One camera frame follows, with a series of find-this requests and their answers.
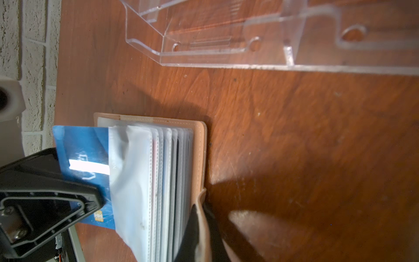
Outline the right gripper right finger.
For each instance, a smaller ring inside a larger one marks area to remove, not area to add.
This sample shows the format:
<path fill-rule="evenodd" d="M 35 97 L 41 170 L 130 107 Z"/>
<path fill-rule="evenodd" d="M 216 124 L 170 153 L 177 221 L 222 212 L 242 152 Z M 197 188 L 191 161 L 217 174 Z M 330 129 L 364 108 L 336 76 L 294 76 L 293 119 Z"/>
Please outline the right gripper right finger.
<path fill-rule="evenodd" d="M 218 228 L 218 223 L 214 213 L 212 212 L 211 206 L 208 203 L 204 203 L 203 208 L 209 226 L 212 261 L 231 262 L 224 247 L 223 240 Z"/>

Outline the tan leather card holder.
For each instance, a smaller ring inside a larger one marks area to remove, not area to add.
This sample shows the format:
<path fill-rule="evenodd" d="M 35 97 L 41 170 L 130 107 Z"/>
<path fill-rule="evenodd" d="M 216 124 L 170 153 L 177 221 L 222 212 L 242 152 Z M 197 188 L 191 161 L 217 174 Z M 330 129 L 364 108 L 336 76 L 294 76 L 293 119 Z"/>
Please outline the tan leather card holder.
<path fill-rule="evenodd" d="M 190 210 L 203 212 L 207 125 L 107 113 L 94 121 L 108 130 L 116 232 L 137 261 L 174 261 Z"/>

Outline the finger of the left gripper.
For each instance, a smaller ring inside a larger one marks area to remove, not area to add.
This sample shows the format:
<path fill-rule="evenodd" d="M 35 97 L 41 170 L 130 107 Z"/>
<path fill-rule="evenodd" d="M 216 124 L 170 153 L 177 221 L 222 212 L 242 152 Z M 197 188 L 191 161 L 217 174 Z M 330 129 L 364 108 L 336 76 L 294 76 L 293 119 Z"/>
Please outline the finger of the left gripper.
<path fill-rule="evenodd" d="M 1 167 L 1 258 L 25 259 L 105 204 L 95 186 L 65 180 L 56 149 Z"/>

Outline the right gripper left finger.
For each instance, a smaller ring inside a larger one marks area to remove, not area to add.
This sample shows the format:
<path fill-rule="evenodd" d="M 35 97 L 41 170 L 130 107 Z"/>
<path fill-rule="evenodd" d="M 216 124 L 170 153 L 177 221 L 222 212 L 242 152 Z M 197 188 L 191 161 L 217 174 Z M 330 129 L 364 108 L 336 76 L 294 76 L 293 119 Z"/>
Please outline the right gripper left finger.
<path fill-rule="evenodd" d="M 196 205 L 193 205 L 189 214 L 187 226 L 177 252 L 175 262 L 195 262 L 195 250 L 199 244 L 199 219 Z"/>

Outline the clear plastic organizer box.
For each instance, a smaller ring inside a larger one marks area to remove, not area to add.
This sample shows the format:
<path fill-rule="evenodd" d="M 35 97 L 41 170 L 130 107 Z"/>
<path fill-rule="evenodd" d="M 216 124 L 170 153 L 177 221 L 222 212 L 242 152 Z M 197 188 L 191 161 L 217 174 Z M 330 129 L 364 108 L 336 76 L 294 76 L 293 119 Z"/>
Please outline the clear plastic organizer box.
<path fill-rule="evenodd" d="M 417 76 L 418 1 L 123 1 L 163 66 Z"/>

